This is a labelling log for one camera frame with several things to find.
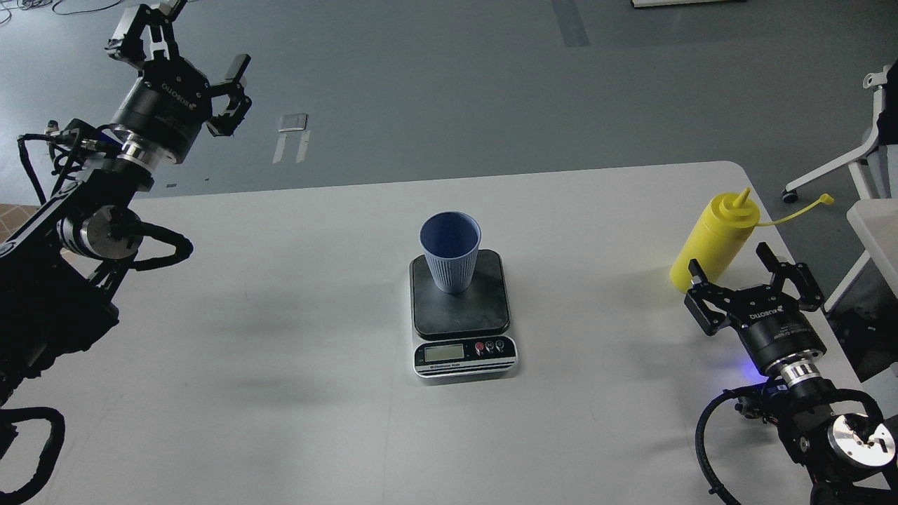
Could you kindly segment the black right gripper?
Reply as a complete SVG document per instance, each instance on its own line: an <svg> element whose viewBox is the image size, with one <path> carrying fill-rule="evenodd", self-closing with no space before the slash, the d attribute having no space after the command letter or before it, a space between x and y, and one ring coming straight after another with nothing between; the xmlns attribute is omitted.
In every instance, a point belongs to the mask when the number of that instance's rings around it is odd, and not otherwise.
<svg viewBox="0 0 898 505"><path fill-rule="evenodd" d="M770 272L770 282L747 290L712 283L698 260L690 259L692 287L686 292L684 306L705 335L734 329L758 373L777 376L777 367L783 363L814 361L827 352L805 316L821 308L824 296L805 263L779 261L766 242L759 243L755 253ZM792 284L798 298L784 293L786 282Z"/></svg>

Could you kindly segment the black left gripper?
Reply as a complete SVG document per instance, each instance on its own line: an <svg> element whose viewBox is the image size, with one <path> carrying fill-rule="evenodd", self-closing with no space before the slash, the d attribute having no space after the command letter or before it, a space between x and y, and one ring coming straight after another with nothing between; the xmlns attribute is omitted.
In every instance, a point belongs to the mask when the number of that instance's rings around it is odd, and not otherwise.
<svg viewBox="0 0 898 505"><path fill-rule="evenodd" d="M205 122L213 137L231 137L253 105L245 93L249 54L235 55L224 80L212 86L188 60L180 60L173 23L187 4L128 7L105 47L113 60L141 71L110 125L156 144L175 164L186 159ZM227 97L227 106L212 115L217 97Z"/></svg>

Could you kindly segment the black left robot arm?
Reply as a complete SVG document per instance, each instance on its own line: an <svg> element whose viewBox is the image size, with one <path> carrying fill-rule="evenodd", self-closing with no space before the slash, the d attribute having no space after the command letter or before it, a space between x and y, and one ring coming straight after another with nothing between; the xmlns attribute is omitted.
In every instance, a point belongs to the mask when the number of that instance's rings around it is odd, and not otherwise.
<svg viewBox="0 0 898 505"><path fill-rule="evenodd" d="M36 212L2 243L2 402L61 356L87 351L119 323L113 303L128 272L186 261L193 244L141 220L130 204L150 191L161 163L180 164L200 131L230 137L253 104L250 63L238 54L212 83L177 47L184 1L137 4L123 13L106 54L137 70L109 123L49 121L19 135L20 163Z"/></svg>

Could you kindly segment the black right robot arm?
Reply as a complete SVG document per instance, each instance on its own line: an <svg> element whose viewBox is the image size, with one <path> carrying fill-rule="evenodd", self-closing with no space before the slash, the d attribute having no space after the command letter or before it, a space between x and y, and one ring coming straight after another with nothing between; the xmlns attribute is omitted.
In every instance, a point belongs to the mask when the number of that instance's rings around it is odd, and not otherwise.
<svg viewBox="0 0 898 505"><path fill-rule="evenodd" d="M805 263L779 261L766 243L755 252L772 278L729 290L690 261L692 287L684 304L706 335L732 328L765 381L726 389L699 416L694 450L709 494L725 504L737 499L716 475L706 453L706 425L727 400L747 419L772 425L790 459L805 467L812 504L894 504L896 431L865 392L834 386L817 367L826 347L806 314L822 292Z"/></svg>

